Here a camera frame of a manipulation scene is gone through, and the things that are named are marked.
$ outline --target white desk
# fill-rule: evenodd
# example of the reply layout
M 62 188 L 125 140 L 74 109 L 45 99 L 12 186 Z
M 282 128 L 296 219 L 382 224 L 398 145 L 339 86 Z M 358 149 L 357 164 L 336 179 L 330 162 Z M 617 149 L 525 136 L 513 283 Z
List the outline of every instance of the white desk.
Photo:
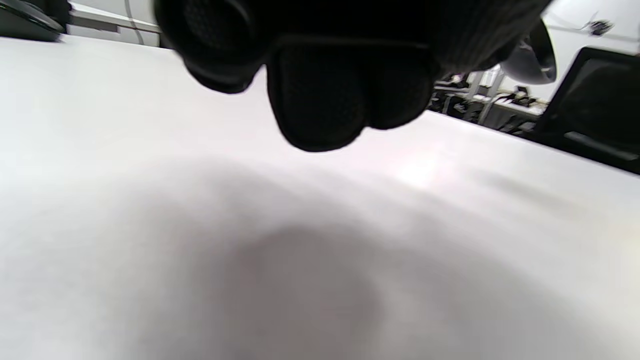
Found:
M 0 38 L 1 359 L 640 358 L 640 181 L 427 113 L 307 154 L 158 48 Z

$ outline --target black glove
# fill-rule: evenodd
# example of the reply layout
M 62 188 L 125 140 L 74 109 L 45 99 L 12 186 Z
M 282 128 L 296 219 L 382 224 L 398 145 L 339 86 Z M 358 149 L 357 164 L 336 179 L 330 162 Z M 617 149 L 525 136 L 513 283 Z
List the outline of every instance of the black glove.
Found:
M 234 31 L 221 25 L 226 17 L 211 13 L 210 1 L 215 0 L 184 0 L 190 9 L 184 15 L 158 14 L 169 41 L 171 22 L 163 17 L 184 16 L 187 24 L 194 24 L 189 25 L 194 37 L 233 46 Z M 396 1 L 388 6 L 410 3 L 424 9 L 424 23 L 415 27 L 424 32 L 420 35 L 427 49 L 312 44 L 280 48 L 266 62 L 269 99 L 280 130 L 300 149 L 330 151 L 351 143 L 365 126 L 402 126 L 426 109 L 437 79 L 504 61 L 549 2 Z M 203 21 L 213 26 L 202 26 Z M 388 24 L 380 24 L 382 31 L 384 26 Z M 173 41 L 179 49 L 179 40 Z

